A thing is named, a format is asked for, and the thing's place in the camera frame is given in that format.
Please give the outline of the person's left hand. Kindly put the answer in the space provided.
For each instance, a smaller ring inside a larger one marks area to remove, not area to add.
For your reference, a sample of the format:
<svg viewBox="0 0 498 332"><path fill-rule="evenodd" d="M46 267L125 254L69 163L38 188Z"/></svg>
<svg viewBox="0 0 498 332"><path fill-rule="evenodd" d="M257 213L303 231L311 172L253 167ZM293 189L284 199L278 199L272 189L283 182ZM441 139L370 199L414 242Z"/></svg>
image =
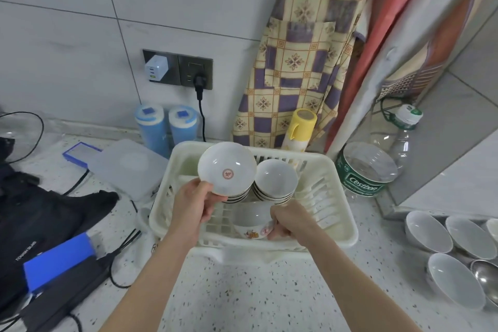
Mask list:
<svg viewBox="0 0 498 332"><path fill-rule="evenodd" d="M192 192L191 181L184 184L176 193L168 236L173 236L182 245L192 248L199 239L201 224L207 222L215 204L227 200L227 196L216 193L196 195Z"/></svg>

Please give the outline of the white bowl with red emblem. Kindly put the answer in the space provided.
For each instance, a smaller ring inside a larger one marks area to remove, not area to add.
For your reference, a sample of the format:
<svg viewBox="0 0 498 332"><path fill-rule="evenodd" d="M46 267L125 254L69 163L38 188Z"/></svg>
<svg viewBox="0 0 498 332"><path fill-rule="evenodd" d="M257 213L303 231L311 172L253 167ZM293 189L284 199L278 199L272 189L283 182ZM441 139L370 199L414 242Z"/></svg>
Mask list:
<svg viewBox="0 0 498 332"><path fill-rule="evenodd" d="M213 193L233 197L252 186L257 172L257 162L245 146L233 142L221 142L210 146L202 153L197 172L201 181L213 186Z"/></svg>

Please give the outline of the white bowl with orange print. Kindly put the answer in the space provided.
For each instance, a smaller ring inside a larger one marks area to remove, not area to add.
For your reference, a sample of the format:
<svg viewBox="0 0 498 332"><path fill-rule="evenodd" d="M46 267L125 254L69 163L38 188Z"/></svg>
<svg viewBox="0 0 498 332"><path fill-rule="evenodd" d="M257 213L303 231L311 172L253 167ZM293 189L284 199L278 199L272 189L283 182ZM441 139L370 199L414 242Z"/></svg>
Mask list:
<svg viewBox="0 0 498 332"><path fill-rule="evenodd" d="M230 222L235 231L244 239L259 240L266 238L274 229L270 201L236 203Z"/></svg>

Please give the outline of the person's right forearm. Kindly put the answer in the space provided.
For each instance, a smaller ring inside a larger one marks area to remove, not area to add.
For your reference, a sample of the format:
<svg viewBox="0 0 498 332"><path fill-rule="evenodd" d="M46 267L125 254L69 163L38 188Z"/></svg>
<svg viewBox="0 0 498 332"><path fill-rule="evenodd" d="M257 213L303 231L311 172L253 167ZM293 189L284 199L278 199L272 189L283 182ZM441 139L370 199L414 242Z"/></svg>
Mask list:
<svg viewBox="0 0 498 332"><path fill-rule="evenodd" d="M351 332L422 332L322 229L307 226L293 235L310 252Z"/></svg>

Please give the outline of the person's left forearm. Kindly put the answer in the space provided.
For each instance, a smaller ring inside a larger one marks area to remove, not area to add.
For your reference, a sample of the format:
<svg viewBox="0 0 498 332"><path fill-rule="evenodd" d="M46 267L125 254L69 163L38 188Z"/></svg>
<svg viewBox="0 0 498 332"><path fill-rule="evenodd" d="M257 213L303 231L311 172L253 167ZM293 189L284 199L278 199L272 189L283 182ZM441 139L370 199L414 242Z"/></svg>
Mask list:
<svg viewBox="0 0 498 332"><path fill-rule="evenodd" d="M138 277L98 332L157 332L200 224L171 225Z"/></svg>

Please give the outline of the stack of striped white bowls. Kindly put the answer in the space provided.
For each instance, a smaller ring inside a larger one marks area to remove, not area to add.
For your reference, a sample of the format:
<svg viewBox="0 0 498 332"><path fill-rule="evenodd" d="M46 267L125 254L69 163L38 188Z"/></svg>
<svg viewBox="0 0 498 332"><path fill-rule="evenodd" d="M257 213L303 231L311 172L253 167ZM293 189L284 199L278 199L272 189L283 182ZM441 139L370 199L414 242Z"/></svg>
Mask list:
<svg viewBox="0 0 498 332"><path fill-rule="evenodd" d="M248 196L248 193L251 190L251 188L252 185L250 185L244 192L238 195L228 197L226 201L223 201L223 203L232 204L232 203L242 202Z"/></svg>
<svg viewBox="0 0 498 332"><path fill-rule="evenodd" d="M293 196L297 185L298 175L293 166L279 159L267 159L257 165L252 190L261 201L284 204Z"/></svg>

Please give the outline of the white plastic dish basket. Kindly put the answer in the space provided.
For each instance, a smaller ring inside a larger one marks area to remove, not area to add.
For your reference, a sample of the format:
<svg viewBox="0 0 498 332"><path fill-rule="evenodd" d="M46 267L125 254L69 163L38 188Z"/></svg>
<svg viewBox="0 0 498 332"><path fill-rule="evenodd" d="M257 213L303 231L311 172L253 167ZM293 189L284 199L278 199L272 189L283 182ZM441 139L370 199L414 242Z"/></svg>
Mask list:
<svg viewBox="0 0 498 332"><path fill-rule="evenodd" d="M170 226L173 199L177 190L197 175L201 155L216 143L185 141L172 153L149 215L149 226L155 236L163 238ZM358 241L358 228L344 194L333 161L322 154L248 147L257 163L266 159L296 162L299 183L292 199L298 200L342 249ZM228 218L234 204L218 203L212 218L201 228L195 255L211 256L219 262L242 262L253 255L254 261L272 262L290 258L310 259L308 251L295 240L248 240L236 233Z"/></svg>

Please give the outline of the large clear water bottle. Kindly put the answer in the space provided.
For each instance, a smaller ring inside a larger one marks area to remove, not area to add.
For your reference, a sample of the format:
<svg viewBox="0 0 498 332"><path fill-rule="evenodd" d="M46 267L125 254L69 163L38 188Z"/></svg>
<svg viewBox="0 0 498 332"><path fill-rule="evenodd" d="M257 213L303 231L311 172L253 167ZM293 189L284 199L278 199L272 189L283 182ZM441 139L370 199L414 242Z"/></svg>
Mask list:
<svg viewBox="0 0 498 332"><path fill-rule="evenodd" d="M349 201L377 196L399 175L389 154L362 141L347 143L339 152L335 167Z"/></svg>

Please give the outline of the white plug-in charger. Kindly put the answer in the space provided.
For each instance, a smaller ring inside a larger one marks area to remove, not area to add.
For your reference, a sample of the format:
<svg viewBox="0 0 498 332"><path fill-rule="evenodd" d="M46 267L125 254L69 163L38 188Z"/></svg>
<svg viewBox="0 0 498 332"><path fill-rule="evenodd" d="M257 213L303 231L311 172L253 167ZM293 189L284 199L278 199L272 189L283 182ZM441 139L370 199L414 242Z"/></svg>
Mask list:
<svg viewBox="0 0 498 332"><path fill-rule="evenodd" d="M169 71L168 58L159 54L153 55L144 65L147 79L151 82L161 82Z"/></svg>

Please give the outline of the yellow purple patterned apron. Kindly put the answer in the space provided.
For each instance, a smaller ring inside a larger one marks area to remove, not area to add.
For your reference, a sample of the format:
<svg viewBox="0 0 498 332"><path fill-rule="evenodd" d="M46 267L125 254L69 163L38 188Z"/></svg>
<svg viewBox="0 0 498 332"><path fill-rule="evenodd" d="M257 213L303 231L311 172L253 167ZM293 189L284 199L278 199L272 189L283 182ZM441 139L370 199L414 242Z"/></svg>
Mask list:
<svg viewBox="0 0 498 332"><path fill-rule="evenodd" d="M338 116L366 0L276 0L237 111L232 141L280 148L296 109L317 115L311 142Z"/></svg>

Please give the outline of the pink plastic basket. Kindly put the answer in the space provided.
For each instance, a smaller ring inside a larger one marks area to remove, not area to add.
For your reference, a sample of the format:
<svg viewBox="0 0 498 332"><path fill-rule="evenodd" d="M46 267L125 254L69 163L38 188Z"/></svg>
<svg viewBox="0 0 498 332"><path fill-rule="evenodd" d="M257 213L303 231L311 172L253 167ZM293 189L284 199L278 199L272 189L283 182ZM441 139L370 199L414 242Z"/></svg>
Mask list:
<svg viewBox="0 0 498 332"><path fill-rule="evenodd" d="M413 98L418 97L427 85L439 74L442 64L434 66L422 66L414 71L398 72L385 79L377 101L385 98Z"/></svg>

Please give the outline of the clear glass lid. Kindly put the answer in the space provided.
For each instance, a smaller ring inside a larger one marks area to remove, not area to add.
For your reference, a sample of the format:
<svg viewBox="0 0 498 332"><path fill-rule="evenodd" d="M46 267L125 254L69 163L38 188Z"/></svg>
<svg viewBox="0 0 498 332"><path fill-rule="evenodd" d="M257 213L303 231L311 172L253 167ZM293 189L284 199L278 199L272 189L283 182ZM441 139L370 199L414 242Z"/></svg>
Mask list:
<svg viewBox="0 0 498 332"><path fill-rule="evenodd" d="M0 163L13 165L32 156L45 132L45 121L29 111L0 112Z"/></svg>

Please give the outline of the steel ladle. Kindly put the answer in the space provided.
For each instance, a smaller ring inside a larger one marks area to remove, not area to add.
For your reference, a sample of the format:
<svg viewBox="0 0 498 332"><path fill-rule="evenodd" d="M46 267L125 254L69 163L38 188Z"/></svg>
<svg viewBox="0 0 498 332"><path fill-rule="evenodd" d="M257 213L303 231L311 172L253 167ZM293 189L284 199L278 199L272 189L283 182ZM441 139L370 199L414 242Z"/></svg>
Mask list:
<svg viewBox="0 0 498 332"><path fill-rule="evenodd" d="M469 269L486 296L485 310L498 312L498 266L485 260L473 260Z"/></svg>

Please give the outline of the red cloth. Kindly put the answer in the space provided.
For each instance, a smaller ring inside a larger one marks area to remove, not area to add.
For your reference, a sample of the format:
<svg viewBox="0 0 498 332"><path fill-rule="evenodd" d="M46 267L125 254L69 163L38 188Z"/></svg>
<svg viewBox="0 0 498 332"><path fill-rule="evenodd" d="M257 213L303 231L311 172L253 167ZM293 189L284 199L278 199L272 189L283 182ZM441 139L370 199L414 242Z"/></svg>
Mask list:
<svg viewBox="0 0 498 332"><path fill-rule="evenodd" d="M335 158L344 145L337 138L337 135L363 83L364 77L390 33L398 15L403 11L409 0L368 1L370 2L370 19L367 24L363 50L356 55L356 59L351 59L339 100L338 116L329 129L326 139L325 148L327 148L327 155L331 158Z"/></svg>

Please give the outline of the grey wall socket panel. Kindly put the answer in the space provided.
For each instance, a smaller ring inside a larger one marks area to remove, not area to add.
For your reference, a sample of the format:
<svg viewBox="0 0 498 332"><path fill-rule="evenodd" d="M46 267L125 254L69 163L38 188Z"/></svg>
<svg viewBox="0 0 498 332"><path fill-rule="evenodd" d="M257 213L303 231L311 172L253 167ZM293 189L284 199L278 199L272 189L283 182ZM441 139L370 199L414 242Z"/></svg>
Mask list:
<svg viewBox="0 0 498 332"><path fill-rule="evenodd" d="M158 51L151 51L145 49L142 49L142 54L144 58L144 65L155 54L166 56L168 58L169 71L163 77L161 82L152 82L154 84L167 84L167 85L193 88L194 76L197 73L202 72L207 77L206 90L213 89L214 61L211 58L192 57L184 54L176 54L171 52L158 52Z"/></svg>

